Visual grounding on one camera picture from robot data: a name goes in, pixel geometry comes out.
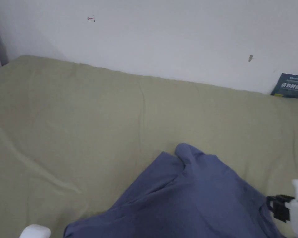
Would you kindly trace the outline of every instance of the white device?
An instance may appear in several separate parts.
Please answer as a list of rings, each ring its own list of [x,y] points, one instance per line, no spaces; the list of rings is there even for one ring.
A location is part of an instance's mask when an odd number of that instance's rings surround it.
[[[49,228],[33,224],[22,231],[20,238],[49,238],[50,236],[51,230]]]
[[[273,217],[285,223],[290,223],[298,238],[298,179],[293,180],[296,197],[277,195],[267,197],[267,206],[273,212]]]

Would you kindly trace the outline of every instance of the blue cloth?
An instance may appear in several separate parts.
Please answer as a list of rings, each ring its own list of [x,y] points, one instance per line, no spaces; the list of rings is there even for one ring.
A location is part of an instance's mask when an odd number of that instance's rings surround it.
[[[179,144],[162,153],[104,214],[64,237],[282,237],[266,197],[214,155]]]

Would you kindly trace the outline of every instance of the wall mark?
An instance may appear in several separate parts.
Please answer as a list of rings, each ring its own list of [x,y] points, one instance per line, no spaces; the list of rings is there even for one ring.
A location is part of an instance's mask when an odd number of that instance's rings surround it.
[[[249,57],[249,63],[251,62],[252,59],[253,59],[253,55],[250,55],[250,57]]]
[[[95,15],[94,15],[93,18],[91,18],[91,17],[87,17],[87,20],[88,20],[88,21],[90,21],[91,19],[94,19],[94,22],[95,22]]]

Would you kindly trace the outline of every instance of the white wall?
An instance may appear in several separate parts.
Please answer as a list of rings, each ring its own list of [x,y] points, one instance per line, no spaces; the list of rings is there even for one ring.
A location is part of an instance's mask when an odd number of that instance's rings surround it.
[[[270,93],[281,73],[298,75],[298,0],[0,0],[0,40],[6,61],[40,55]]]

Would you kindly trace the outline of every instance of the bed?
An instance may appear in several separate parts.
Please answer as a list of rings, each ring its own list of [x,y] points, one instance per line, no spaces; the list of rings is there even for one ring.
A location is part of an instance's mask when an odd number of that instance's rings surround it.
[[[216,154],[265,195],[293,195],[298,100],[17,58],[0,68],[0,237],[33,223],[62,237],[181,142]]]

